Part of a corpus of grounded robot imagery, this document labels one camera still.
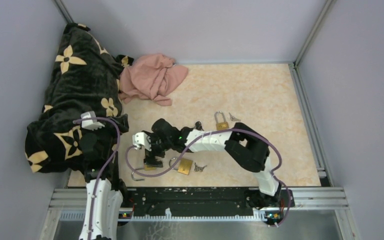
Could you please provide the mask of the long-shackle brass padlock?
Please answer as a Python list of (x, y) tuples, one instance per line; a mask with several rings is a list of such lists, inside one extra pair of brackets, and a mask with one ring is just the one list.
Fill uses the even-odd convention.
[(217, 131), (229, 129), (229, 123), (226, 120), (225, 114), (222, 111), (214, 113), (215, 127)]

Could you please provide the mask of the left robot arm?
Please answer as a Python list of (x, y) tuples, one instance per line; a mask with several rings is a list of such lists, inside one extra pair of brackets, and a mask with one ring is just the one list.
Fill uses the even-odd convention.
[(129, 203), (130, 193), (119, 177), (120, 124), (98, 117), (94, 111), (74, 120), (87, 130), (80, 139), (85, 158), (86, 207), (80, 240), (115, 240), (119, 209)]

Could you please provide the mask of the black-headed keys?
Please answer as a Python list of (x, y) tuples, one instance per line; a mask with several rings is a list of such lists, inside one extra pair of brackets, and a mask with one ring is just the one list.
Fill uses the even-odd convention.
[(203, 125), (200, 121), (196, 121), (193, 128), (199, 131), (203, 131)]

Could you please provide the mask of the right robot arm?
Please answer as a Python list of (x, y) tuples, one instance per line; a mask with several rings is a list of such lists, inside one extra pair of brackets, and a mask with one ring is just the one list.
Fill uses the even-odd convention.
[(242, 122), (233, 128), (204, 131), (191, 127), (178, 129), (165, 119), (158, 119), (151, 131), (140, 131), (132, 136), (136, 149), (145, 149), (144, 162), (154, 164), (166, 151), (180, 154), (197, 152), (226, 152), (244, 170), (257, 179), (261, 199), (267, 206), (275, 206), (281, 200), (281, 184), (275, 179), (270, 160), (269, 141)]

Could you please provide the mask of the silver keys of brass padlock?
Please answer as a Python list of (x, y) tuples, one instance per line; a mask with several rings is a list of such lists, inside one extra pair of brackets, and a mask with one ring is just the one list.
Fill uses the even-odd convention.
[(229, 119), (232, 121), (232, 122), (240, 122), (241, 119), (233, 116), (230, 112), (228, 113), (229, 114)]

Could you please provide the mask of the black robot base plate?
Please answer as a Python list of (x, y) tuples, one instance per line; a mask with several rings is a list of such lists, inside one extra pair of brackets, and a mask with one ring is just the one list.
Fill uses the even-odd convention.
[(136, 187), (124, 190), (122, 208), (135, 217), (250, 217), (254, 210), (293, 208), (292, 191), (278, 198), (264, 196), (257, 187)]

